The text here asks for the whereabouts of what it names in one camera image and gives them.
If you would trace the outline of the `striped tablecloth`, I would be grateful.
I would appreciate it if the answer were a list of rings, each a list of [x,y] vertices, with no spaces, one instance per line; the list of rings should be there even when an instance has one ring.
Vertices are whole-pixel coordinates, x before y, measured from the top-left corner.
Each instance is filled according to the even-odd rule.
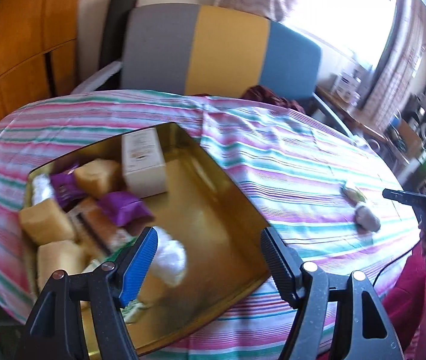
[[[34,168],[101,139],[174,122],[214,158],[305,260],[329,272],[365,272],[392,310],[404,253],[418,241],[408,206],[386,200],[399,183],[384,161],[345,135],[296,111],[225,97],[116,90],[34,102],[0,121],[0,306],[24,321],[32,307],[18,211]],[[380,219],[354,221],[341,194],[355,185]]]

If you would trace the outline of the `white cardboard box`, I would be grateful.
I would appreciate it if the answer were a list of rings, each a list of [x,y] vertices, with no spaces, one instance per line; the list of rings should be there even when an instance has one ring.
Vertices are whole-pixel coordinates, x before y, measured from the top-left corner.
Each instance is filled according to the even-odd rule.
[[[156,128],[122,135],[121,148],[123,178],[132,194],[143,198],[167,191],[166,164]]]

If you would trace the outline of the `orange cracker snack pack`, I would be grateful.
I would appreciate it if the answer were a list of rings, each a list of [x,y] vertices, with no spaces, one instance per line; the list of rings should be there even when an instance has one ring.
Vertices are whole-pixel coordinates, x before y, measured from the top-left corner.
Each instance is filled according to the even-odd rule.
[[[76,230],[79,242],[92,254],[107,257],[133,240],[129,232],[108,219],[91,197],[79,202],[68,211],[67,216]]]

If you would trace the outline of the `purple snack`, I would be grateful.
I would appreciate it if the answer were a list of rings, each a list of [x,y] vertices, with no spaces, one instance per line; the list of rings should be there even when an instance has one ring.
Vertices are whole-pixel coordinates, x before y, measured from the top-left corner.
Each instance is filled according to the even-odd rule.
[[[49,175],[54,196],[62,209],[68,208],[73,203],[77,203],[79,200],[87,197],[85,191],[76,184],[74,170],[78,167],[79,164],[74,163],[63,172]]]
[[[97,200],[97,205],[117,227],[123,227],[136,219],[153,217],[143,201],[128,191],[107,193]]]

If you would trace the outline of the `rolled white sock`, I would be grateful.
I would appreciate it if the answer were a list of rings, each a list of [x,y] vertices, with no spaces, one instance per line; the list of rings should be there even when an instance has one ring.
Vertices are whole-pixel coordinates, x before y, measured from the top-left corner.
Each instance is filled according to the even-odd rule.
[[[354,221],[365,230],[377,233],[380,230],[380,219],[363,202],[359,202],[354,208]]]

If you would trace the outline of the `grey yellow blue chair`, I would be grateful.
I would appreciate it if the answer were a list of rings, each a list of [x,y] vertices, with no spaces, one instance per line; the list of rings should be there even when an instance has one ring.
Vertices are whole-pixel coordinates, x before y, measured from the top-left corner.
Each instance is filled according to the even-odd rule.
[[[352,133],[315,94],[320,47],[281,23],[240,10],[192,3],[138,6],[110,0],[99,69],[74,93],[149,89],[179,95],[239,98],[248,89],[269,89],[289,106]]]

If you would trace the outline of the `dark red cloth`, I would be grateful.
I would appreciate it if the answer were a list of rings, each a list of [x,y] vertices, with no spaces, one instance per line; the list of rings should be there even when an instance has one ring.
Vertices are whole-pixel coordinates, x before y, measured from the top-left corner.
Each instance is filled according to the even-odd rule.
[[[302,114],[305,113],[305,109],[296,100],[288,100],[285,97],[278,96],[272,90],[262,85],[249,87],[240,97],[244,100],[292,109]]]

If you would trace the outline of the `maroon gold tin box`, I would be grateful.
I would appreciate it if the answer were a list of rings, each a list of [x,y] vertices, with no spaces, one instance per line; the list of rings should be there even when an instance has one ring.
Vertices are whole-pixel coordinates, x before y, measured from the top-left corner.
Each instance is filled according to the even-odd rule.
[[[165,193],[147,197],[153,224],[185,248],[186,274],[170,288],[148,274],[145,309],[127,326],[146,355],[206,326],[257,289],[269,275],[260,250],[268,225],[228,174],[180,125],[156,126],[166,165]]]

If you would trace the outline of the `wooden wardrobe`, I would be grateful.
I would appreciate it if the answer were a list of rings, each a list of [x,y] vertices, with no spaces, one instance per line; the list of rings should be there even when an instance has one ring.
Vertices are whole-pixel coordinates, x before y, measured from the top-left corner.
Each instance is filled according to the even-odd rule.
[[[0,120],[76,86],[78,6],[79,0],[0,0]]]

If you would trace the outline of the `wooden side desk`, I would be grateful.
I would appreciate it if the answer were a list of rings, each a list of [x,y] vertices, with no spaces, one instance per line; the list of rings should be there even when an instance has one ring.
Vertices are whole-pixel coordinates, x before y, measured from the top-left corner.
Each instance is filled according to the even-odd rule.
[[[351,131],[361,132],[389,147],[400,162],[410,164],[414,160],[424,163],[426,153],[423,141],[418,134],[403,120],[394,121],[393,127],[381,130],[361,110],[344,101],[336,94],[317,86],[315,93],[343,119]]]

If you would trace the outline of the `yellow green snack pack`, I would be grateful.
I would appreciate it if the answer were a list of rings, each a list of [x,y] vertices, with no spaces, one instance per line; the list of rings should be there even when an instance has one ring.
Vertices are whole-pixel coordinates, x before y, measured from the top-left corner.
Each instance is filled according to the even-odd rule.
[[[341,185],[340,191],[345,200],[352,206],[367,202],[365,195],[355,185],[344,183]]]

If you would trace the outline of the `clear plastic bundle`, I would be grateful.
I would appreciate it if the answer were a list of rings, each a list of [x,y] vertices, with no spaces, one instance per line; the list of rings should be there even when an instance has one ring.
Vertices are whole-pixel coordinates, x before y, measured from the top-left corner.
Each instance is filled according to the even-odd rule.
[[[153,229],[157,233],[158,246],[149,269],[165,285],[174,288],[186,275],[188,260],[185,248],[163,228],[154,226]]]

